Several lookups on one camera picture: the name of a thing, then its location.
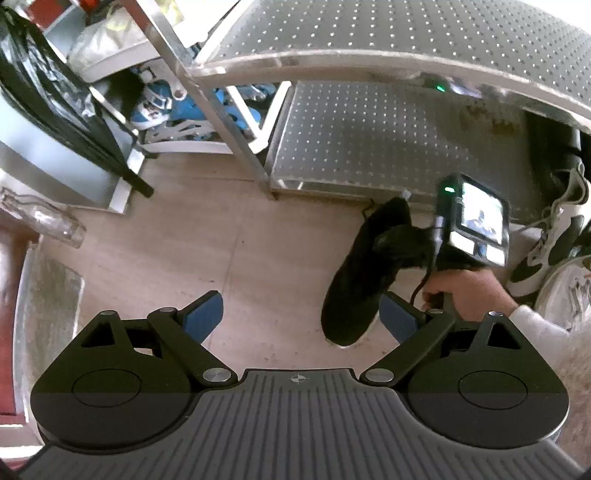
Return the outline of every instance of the white sleeve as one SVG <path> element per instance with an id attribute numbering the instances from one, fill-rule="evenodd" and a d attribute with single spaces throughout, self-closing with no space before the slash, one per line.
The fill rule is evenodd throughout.
<path id="1" fill-rule="evenodd" d="M 544 320 L 526 305 L 518 307 L 510 315 L 509 320 L 524 334 L 549 365 L 556 364 L 569 338 L 566 330 Z"/>

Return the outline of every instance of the black bag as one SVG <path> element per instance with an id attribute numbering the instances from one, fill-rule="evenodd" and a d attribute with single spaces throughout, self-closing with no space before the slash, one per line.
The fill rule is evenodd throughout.
<path id="1" fill-rule="evenodd" d="M 13 108 L 62 145 L 152 196 L 154 189 L 128 168 L 86 83 L 36 25 L 6 7 L 0 7 L 0 89 Z"/>

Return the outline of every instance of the shoelace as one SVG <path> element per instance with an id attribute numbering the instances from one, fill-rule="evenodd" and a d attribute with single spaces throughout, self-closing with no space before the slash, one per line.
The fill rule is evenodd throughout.
<path id="1" fill-rule="evenodd" d="M 538 225 L 542 226 L 542 234 L 540 235 L 540 239 L 538 240 L 535 247 L 531 251 L 531 256 L 533 259 L 536 259 L 538 257 L 538 255 L 541 254 L 542 249 L 544 248 L 544 245 L 548 241 L 548 232 L 552 228 L 551 220 L 552 220 L 552 207 L 548 206 L 548 207 L 544 208 L 544 210 L 542 210 L 542 218 L 540 220 L 536 220 L 535 222 L 530 223 L 529 225 L 525 225 L 525 226 L 511 232 L 511 235 L 516 235 L 518 233 L 525 232 L 526 230 L 529 230 L 530 228 L 535 228 Z"/>

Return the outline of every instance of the shoe sole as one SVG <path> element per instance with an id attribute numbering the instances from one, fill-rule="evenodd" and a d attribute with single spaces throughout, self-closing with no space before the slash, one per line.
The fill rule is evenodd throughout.
<path id="1" fill-rule="evenodd" d="M 373 320 L 371 321 L 371 323 L 368 325 L 368 328 L 367 328 L 367 330 L 363 332 L 363 335 L 361 335 L 361 336 L 360 336 L 360 337 L 357 339 L 357 341 L 356 341 L 355 343 L 351 343 L 351 345 L 345 345 L 345 346 L 343 346 L 343 345 L 339 345 L 338 343 L 331 342 L 331 341 L 330 341 L 330 340 L 328 340 L 328 338 L 326 338 L 326 337 L 324 337 L 324 338 L 325 338 L 325 340 L 326 340 L 328 343 L 330 343 L 332 346 L 335 346 L 335 347 L 337 347 L 337 348 L 340 348 L 340 349 L 342 349 L 342 350 L 346 350 L 347 348 L 352 348 L 352 347 L 354 347 L 354 346 L 358 345 L 359 343 L 363 342 L 363 341 L 364 341 L 364 340 L 367 338 L 367 336 L 369 335 L 369 331 L 371 330 L 371 328 L 374 326 L 375 322 L 376 322 L 378 319 L 379 319 L 379 311 L 378 311 L 378 312 L 377 312 L 377 313 L 374 315 L 374 319 L 373 319 Z"/>

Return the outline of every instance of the red object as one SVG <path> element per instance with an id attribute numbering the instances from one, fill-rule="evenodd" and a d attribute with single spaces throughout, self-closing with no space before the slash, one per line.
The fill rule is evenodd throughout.
<path id="1" fill-rule="evenodd" d="M 69 2 L 60 0 L 37 0 L 29 5 L 26 12 L 31 21 L 45 29 L 69 6 Z"/>
<path id="2" fill-rule="evenodd" d="M 80 0 L 80 6 L 89 14 L 99 6 L 100 0 Z"/>

